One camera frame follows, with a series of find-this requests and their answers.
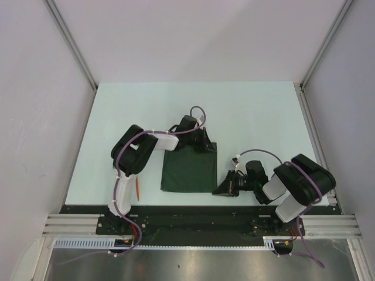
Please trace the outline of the dark green cloth napkin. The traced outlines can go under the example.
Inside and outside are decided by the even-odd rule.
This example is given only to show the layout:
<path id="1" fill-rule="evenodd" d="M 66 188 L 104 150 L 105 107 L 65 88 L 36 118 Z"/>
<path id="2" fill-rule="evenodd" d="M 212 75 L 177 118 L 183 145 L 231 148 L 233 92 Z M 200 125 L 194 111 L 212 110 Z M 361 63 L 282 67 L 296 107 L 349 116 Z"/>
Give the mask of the dark green cloth napkin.
<path id="1" fill-rule="evenodd" d="M 171 193 L 211 193 L 217 187 L 217 152 L 197 152 L 192 146 L 166 151 L 161 190 Z"/>

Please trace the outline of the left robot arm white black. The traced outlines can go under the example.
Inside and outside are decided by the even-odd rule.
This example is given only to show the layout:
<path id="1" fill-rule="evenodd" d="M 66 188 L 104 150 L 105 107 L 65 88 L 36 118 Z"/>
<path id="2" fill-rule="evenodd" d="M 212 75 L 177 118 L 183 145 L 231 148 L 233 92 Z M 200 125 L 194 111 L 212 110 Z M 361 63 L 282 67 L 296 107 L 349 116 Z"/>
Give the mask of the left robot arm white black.
<path id="1" fill-rule="evenodd" d="M 217 184 L 217 144 L 208 136 L 203 121 L 185 115 L 168 131 L 145 131 L 132 125 L 111 151 L 117 171 L 112 202 L 105 219 L 117 234 L 133 224 L 124 216 L 131 209 L 137 176 L 152 152 L 164 152 L 161 190 L 171 193 L 209 193 Z"/>

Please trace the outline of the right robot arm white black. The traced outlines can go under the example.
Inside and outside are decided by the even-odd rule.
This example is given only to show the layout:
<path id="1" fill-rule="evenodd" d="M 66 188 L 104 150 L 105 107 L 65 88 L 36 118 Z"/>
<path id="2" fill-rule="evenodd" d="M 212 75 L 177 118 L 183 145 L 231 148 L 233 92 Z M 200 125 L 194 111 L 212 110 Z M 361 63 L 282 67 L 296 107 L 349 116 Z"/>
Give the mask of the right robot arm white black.
<path id="1" fill-rule="evenodd" d="M 212 191 L 215 196 L 238 197 L 241 191 L 251 191 L 262 205 L 268 205 L 285 193 L 289 195 L 276 207 L 275 212 L 265 222 L 256 219 L 254 228 L 263 228 L 277 235 L 284 235 L 291 229 L 291 222 L 302 215 L 322 197 L 336 187 L 336 179 L 331 172 L 303 154 L 281 163 L 272 177 L 266 175 L 259 160 L 245 164 L 245 172 L 239 168 L 239 156 L 232 158 L 234 169 Z"/>

